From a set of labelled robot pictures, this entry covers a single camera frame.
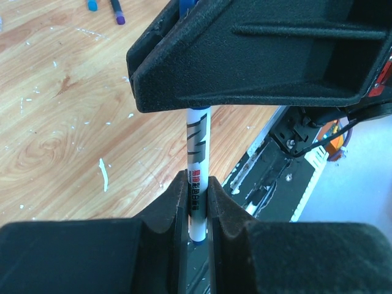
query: orange component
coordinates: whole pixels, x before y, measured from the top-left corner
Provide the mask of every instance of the orange component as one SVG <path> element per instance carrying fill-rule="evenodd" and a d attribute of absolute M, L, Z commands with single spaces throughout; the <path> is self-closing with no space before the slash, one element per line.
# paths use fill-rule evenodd
<path fill-rule="evenodd" d="M 325 126 L 322 127 L 322 129 L 320 130 L 320 132 L 317 135 L 317 140 L 323 140 L 324 135 L 331 129 L 334 128 L 334 132 L 335 132 L 335 128 L 337 127 L 337 125 L 339 124 L 339 121 L 331 121 L 328 122 Z M 338 136 L 337 138 L 331 140 L 326 146 L 324 146 L 325 150 L 330 154 L 330 156 L 332 156 L 333 154 L 337 153 L 339 151 L 339 149 L 342 147 L 344 143 L 344 136 Z"/>

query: wooden floor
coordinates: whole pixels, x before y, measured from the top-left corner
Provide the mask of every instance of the wooden floor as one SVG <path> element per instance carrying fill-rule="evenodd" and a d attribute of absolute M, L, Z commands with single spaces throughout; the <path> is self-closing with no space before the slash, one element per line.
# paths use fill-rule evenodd
<path fill-rule="evenodd" d="M 0 225 L 133 216 L 186 168 L 185 112 L 141 114 L 126 51 L 167 0 L 2 0 Z M 275 107 L 215 107 L 211 174 L 223 181 Z M 108 175 L 99 168 L 103 160 Z"/>

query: white marker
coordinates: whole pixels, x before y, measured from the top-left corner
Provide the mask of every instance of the white marker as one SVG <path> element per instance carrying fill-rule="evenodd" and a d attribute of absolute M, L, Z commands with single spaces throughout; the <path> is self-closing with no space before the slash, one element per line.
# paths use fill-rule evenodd
<path fill-rule="evenodd" d="M 187 155 L 189 183 L 189 236 L 201 242 L 207 229 L 207 188 L 209 141 L 211 136 L 211 107 L 187 109 Z"/>

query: purple marker cap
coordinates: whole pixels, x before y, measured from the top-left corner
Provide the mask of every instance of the purple marker cap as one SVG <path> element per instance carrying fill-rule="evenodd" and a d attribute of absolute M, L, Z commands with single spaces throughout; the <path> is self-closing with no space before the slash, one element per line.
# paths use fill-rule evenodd
<path fill-rule="evenodd" d="M 122 12 L 116 12 L 116 21 L 120 26 L 125 24 L 125 17 Z"/>

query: blue marker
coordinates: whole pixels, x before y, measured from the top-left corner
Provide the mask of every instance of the blue marker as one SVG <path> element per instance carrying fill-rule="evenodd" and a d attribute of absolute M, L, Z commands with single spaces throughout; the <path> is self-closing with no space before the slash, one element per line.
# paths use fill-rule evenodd
<path fill-rule="evenodd" d="M 179 0 L 179 15 L 185 16 L 197 0 Z M 187 109 L 186 146 L 189 190 L 189 237 L 202 242 L 207 231 L 207 188 L 211 107 Z"/>
<path fill-rule="evenodd" d="M 98 4 L 96 0 L 87 0 L 87 6 L 90 11 L 98 10 Z"/>

